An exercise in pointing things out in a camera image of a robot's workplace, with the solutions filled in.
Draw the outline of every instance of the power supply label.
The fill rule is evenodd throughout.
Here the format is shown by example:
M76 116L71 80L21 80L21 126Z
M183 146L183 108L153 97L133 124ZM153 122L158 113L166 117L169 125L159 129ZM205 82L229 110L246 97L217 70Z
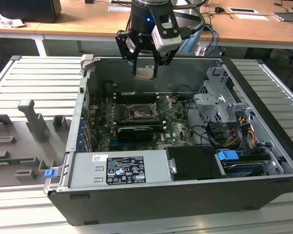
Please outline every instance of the power supply label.
M146 171L143 156L107 158L106 183L108 185L145 182Z

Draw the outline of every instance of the wooden desk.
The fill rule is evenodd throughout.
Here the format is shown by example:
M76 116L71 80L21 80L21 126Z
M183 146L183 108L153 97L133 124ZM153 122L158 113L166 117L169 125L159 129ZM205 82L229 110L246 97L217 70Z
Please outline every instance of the wooden desk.
M221 4L226 12L227 7L253 8L259 14L272 12L285 12L281 7L274 6L277 0L214 0ZM293 2L283 2L291 10ZM30 38L34 39L40 55L47 54L43 45L44 39L61 40L89 40L114 41L118 30L125 29L129 17L128 12L109 12L108 2L95 2L85 4L83 0L61 0L62 13L54 24L30 23L27 27L6 29L0 26L0 37ZM202 7L201 12L210 10L214 6ZM293 24L280 23L274 16L266 16L269 21L239 19L235 15L215 15L212 19L213 28L219 34L218 45L261 47L261 48L287 48L293 49ZM200 41L211 40L211 33L204 31Z
M214 0L221 4L226 12L227 7L253 8L260 14L269 15L272 12L284 12L281 7L274 6L275 0ZM61 0L62 14L55 24L41 23L38 34L67 34L114 37L120 29L125 29L129 17L128 12L108 12L108 3L97 2L85 4L81 1ZM283 2L291 9L293 2ZM293 45L293 24L280 23L275 16L267 16L269 21L239 19L232 15L215 15L212 25L218 32L221 42L251 42ZM203 32L201 40L209 40L210 32Z
M255 9L260 15L270 15L272 12L285 12L285 9L275 6L277 0L215 0L215 4L221 4L227 13L232 13L228 7ZM293 2L283 2L289 10L293 7ZM210 7L210 12L214 12L215 7ZM201 9L201 12L208 11L208 7ZM251 43L259 47L268 44L273 46L293 45L293 24L288 22L280 23L275 16L266 16L269 21L239 19L235 15L215 15L211 22L213 28L219 34L220 42L223 45L239 46L240 43ZM203 32L201 39L209 33Z

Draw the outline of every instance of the robotic arm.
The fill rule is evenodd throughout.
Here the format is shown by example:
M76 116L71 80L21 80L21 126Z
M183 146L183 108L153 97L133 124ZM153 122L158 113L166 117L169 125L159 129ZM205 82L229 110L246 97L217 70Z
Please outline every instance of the robotic arm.
M157 68L169 65L177 53L182 40L188 39L204 27L204 18L192 16L173 10L191 9L203 5L188 4L173 6L170 0L132 0L130 13L130 28L128 31L118 31L116 42L123 59L133 63L132 73L137 73L137 59L140 53L152 53L154 57L153 78L156 78ZM200 24L191 29L178 27L177 19L183 17L199 21Z

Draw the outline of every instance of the blue plastic latch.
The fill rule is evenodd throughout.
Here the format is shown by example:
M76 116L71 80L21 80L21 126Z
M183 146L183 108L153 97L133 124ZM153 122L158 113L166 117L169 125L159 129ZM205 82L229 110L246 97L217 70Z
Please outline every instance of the blue plastic latch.
M50 178L57 178L57 177L58 177L58 169L45 170L44 178L50 179Z
M221 150L218 153L218 157L220 160L239 160L239 155L235 150Z

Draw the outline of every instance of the green circuit board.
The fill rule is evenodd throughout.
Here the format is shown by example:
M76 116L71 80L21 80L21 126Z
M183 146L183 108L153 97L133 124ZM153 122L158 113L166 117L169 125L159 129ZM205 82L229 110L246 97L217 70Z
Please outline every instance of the green circuit board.
M95 129L95 152L109 151L135 151L160 150L167 146L195 145L193 136L184 119L184 101L177 101L171 96L162 96L154 103L143 104L117 104L112 98L105 98L98 103L97 121L93 124ZM154 131L153 140L143 143L119 143L116 129L118 124L125 125L132 120L132 116L139 120L149 118L154 121L165 121L162 131Z

